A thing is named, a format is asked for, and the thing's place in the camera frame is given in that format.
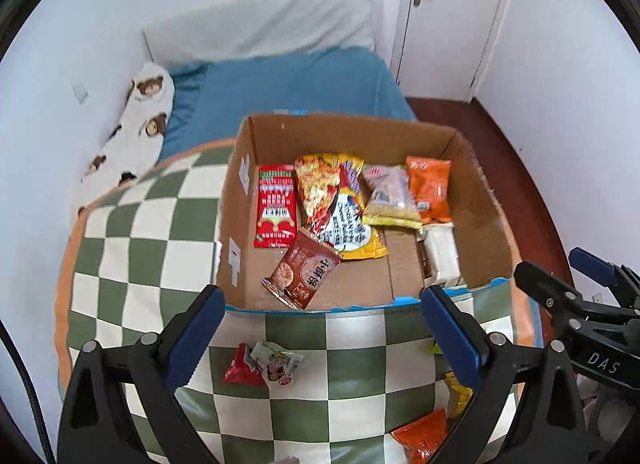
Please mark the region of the white snack packet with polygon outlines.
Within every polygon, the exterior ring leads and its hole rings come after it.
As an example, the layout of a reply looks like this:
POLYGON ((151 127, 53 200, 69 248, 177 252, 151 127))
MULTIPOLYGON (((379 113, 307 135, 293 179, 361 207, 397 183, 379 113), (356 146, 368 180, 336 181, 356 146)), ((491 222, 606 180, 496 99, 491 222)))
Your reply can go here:
POLYGON ((418 245, 424 251, 426 286, 440 285, 442 288, 453 288, 464 284, 452 223, 424 225, 418 245))

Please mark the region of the clear yellow pastry packet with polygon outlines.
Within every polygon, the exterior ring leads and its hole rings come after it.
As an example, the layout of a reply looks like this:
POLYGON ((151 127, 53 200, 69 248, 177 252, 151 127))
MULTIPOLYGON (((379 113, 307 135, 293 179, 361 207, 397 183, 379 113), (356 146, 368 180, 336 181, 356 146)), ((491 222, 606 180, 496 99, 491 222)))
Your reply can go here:
POLYGON ((363 223, 414 231, 422 228, 422 219, 410 192, 404 167, 365 165, 362 176, 371 190, 362 213, 363 223))

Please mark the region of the brown crisp cake packet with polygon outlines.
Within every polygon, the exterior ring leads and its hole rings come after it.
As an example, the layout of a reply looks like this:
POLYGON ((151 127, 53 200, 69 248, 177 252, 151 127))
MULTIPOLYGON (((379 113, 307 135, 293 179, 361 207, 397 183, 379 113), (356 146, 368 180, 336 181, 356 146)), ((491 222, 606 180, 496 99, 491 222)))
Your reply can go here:
POLYGON ((305 310, 326 277, 342 262, 341 254, 304 229, 262 286, 293 310, 305 310))

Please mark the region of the yellow instant noodle packet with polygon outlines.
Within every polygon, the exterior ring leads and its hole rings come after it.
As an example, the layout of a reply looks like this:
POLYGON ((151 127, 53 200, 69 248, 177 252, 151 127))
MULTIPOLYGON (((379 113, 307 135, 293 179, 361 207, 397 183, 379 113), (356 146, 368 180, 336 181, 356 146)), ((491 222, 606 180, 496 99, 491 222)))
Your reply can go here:
POLYGON ((388 255, 378 230, 362 222, 366 203, 360 187, 364 160, 347 154, 311 154, 294 163, 304 228, 332 246, 344 260, 388 255))

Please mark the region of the red green spicy strip packet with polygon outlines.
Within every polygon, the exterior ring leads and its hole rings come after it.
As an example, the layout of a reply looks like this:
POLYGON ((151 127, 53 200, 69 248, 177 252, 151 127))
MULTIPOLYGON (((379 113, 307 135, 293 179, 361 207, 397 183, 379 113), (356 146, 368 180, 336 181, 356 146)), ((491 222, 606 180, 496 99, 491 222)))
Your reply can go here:
POLYGON ((289 247, 297 235, 293 165, 263 165, 258 170, 256 248, 289 247))

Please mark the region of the yellow snack packet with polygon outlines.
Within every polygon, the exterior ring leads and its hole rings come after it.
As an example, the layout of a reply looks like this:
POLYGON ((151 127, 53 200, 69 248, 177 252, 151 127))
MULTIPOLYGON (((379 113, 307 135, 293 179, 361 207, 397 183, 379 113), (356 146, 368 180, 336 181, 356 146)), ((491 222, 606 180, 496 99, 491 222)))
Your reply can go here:
POLYGON ((436 378, 434 410, 444 410, 447 420, 455 420, 470 402, 473 390, 459 383, 437 343, 434 343, 430 351, 434 357, 436 378))

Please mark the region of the tall orange snack packet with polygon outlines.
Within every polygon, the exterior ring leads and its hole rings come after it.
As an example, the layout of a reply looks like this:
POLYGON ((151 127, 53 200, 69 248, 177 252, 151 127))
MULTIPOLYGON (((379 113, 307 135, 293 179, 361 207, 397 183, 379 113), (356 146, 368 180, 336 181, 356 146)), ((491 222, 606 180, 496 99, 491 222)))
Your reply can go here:
POLYGON ((409 462, 425 464, 448 435, 444 409, 434 411, 418 420, 392 431, 392 437, 406 450, 409 462))

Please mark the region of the green white checkered mat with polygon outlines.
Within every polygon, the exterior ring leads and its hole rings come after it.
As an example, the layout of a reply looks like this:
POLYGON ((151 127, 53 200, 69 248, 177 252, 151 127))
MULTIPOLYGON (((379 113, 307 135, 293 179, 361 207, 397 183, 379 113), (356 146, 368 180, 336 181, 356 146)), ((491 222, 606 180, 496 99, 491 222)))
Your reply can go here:
MULTIPOLYGON (((235 142, 163 161, 76 221, 56 299, 63 376, 82 345, 129 345, 160 331, 217 283, 219 204, 235 142)), ((434 343, 416 299, 296 314, 231 307, 177 392, 221 462, 400 463, 390 434, 434 410, 434 343), (240 343, 303 354, 288 386, 225 383, 240 343)))

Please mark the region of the small red white packet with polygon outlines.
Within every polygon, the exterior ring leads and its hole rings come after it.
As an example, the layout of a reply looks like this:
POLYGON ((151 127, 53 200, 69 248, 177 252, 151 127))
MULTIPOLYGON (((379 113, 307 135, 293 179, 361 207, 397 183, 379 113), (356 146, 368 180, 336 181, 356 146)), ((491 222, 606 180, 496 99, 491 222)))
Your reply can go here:
POLYGON ((259 387, 288 386, 303 361, 303 354, 272 341, 258 341, 254 347, 240 343, 222 380, 259 387))

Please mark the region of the open cardboard milk box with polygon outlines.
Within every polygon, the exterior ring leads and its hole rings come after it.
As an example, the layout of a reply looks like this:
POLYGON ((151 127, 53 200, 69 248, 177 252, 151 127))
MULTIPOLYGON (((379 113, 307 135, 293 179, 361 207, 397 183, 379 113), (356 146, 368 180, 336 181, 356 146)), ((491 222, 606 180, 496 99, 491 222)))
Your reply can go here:
POLYGON ((511 250, 472 147, 456 129, 312 114, 243 120, 219 204, 217 283, 228 305, 312 312, 397 305, 423 263, 405 169, 444 184, 432 223, 467 289, 509 279, 511 250))

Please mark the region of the white bear print pillow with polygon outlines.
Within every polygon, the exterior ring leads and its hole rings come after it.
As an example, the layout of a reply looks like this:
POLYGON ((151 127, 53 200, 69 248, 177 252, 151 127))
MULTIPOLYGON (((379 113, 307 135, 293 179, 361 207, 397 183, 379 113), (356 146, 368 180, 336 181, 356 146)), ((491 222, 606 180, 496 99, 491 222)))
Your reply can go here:
POLYGON ((76 208, 140 178, 160 158, 174 106, 174 80, 165 68, 145 63, 130 82, 124 111, 80 179, 76 208))

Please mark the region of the white door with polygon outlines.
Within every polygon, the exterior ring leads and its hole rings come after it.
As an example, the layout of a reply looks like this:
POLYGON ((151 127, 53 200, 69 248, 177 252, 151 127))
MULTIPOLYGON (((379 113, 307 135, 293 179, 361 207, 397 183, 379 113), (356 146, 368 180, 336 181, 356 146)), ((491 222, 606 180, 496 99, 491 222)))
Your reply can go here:
POLYGON ((408 98, 468 101, 501 0, 405 2, 401 19, 399 89, 408 98))

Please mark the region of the blue bed sheet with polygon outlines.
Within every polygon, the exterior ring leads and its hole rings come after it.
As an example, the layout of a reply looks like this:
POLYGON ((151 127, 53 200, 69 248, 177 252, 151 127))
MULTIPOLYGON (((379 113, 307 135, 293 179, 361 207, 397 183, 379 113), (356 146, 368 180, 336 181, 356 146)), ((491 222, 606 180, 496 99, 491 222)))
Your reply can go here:
POLYGON ((366 48, 191 63, 169 69, 175 95, 160 159, 233 138, 254 114, 328 112, 416 120, 390 70, 366 48))

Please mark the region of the wall outlet left wall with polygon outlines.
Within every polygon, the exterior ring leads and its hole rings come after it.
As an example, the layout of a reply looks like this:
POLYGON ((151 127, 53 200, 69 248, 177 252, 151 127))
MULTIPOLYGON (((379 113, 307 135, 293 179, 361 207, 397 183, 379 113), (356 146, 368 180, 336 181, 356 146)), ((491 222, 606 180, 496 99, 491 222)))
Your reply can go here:
POLYGON ((87 88, 81 83, 75 83, 72 86, 73 94, 79 104, 84 104, 88 98, 89 92, 87 88))

